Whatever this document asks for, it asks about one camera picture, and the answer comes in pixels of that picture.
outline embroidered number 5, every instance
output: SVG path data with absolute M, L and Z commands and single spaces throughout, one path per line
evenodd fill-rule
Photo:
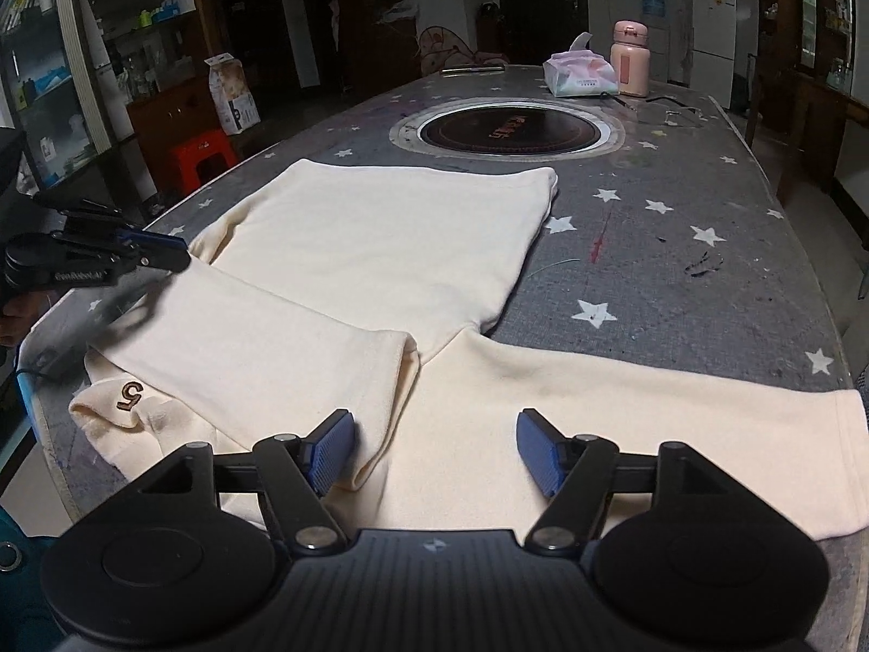
M 144 390 L 142 383 L 127 383 L 121 389 L 121 396 L 124 401 L 117 403 L 115 406 L 118 409 L 123 409 L 125 412 L 132 412 L 133 407 L 142 399 L 142 390 Z

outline person's hand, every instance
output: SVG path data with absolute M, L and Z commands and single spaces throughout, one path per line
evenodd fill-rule
M 47 305 L 45 292 L 23 293 L 6 302 L 0 316 L 0 346 L 14 348 L 23 341 Z

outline blue gripper pad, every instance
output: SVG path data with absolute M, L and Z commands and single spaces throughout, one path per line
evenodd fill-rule
M 345 409 L 333 413 L 305 441 L 311 447 L 307 482 L 316 494 L 323 497 L 338 479 L 356 446 L 353 415 Z
M 543 419 L 537 413 L 534 416 Z M 558 464 L 558 449 L 551 436 L 534 422 L 530 413 L 519 413 L 516 419 L 516 447 L 519 448 L 522 462 L 546 497 L 553 497 L 566 478 L 566 473 Z

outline gray table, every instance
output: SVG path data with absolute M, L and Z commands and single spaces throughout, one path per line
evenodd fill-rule
M 450 99 L 551 99 L 541 77 L 536 67 L 510 67 L 498 76 L 433 76 L 370 99 L 247 160 L 173 208 L 153 229 L 192 239 L 301 157 L 478 173 L 539 166 L 417 154 L 391 143 L 389 131 L 402 118 Z M 781 208 L 750 150 L 711 99 L 675 86 L 654 92 L 695 106 L 702 119 L 675 116 L 672 127 L 662 124 L 656 105 L 589 102 L 621 122 L 625 145 L 592 159 L 548 162 L 559 174 L 553 216 L 571 216 L 576 229 L 542 232 L 492 337 L 776 387 L 852 387 L 818 281 L 788 221 L 769 215 Z M 344 150 L 352 154 L 337 155 Z M 604 202 L 596 197 L 599 189 L 614 190 L 620 199 Z M 650 201 L 672 211 L 648 209 Z M 714 228 L 725 241 L 710 247 L 695 239 L 692 226 Z M 22 377 L 36 431 L 74 520 L 124 484 L 67 414 L 74 391 L 87 385 L 85 343 L 154 279 L 155 273 L 140 270 L 118 287 L 68 294 L 23 346 L 22 365 L 49 371 L 57 380 Z M 617 321 L 596 328 L 572 319 L 581 313 L 579 300 L 607 304 Z M 818 349 L 833 358 L 829 374 L 811 371 L 806 353 Z M 866 533 L 822 546 L 833 578 L 811 641 L 822 652 L 852 650 L 866 606 Z

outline pink thermos bottle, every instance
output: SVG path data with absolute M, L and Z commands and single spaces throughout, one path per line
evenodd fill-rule
M 610 63 L 619 82 L 619 93 L 645 98 L 649 95 L 649 30 L 636 21 L 616 22 Z

